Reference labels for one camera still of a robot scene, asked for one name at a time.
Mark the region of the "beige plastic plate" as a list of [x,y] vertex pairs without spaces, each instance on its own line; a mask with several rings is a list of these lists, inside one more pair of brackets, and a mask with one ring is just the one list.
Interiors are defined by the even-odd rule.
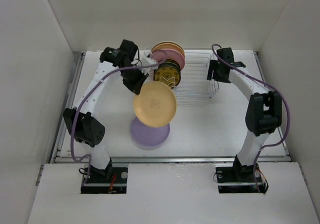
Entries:
[[174,118],[177,99],[165,83],[149,81],[143,84],[140,93],[134,96],[133,107],[136,117],[143,124],[162,127]]

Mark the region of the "purple plastic plate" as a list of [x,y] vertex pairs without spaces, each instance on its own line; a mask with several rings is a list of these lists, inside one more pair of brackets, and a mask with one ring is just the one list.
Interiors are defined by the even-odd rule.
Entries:
[[130,123],[131,138],[142,149],[160,147],[167,140],[170,130],[170,124],[161,127],[150,127],[143,124],[137,117]]

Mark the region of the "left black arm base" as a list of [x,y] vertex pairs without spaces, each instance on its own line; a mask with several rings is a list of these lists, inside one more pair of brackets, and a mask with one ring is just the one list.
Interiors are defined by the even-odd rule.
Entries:
[[129,167],[110,162],[105,170],[81,167],[81,194],[126,194]]

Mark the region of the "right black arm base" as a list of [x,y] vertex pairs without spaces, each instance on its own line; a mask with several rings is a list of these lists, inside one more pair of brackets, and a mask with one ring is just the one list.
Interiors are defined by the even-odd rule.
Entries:
[[260,170],[249,172],[244,177],[237,177],[232,166],[216,166],[215,177],[218,192],[225,193],[262,193],[269,189],[268,181]]

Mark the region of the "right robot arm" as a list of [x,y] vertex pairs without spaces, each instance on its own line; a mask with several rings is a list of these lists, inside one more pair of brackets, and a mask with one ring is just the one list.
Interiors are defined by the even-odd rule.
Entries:
[[234,60],[231,48],[212,45],[216,60],[210,62],[208,77],[235,85],[248,100],[247,134],[232,167],[232,176],[242,181],[254,176],[256,159],[268,137],[282,124],[282,97],[265,82],[250,75],[246,65]]

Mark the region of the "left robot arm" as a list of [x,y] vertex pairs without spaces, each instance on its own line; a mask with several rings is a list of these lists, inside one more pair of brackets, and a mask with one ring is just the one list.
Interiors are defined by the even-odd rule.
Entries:
[[100,182],[107,182],[112,176],[112,162],[101,141],[105,127],[98,120],[100,108],[118,78],[134,94],[139,94],[147,74],[134,64],[139,55],[138,46],[123,40],[117,49],[107,47],[101,53],[99,64],[92,81],[81,99],[72,108],[65,108],[63,119],[70,134],[71,156],[75,162],[74,143],[79,142],[86,149],[85,158],[89,159],[87,174],[95,174]]

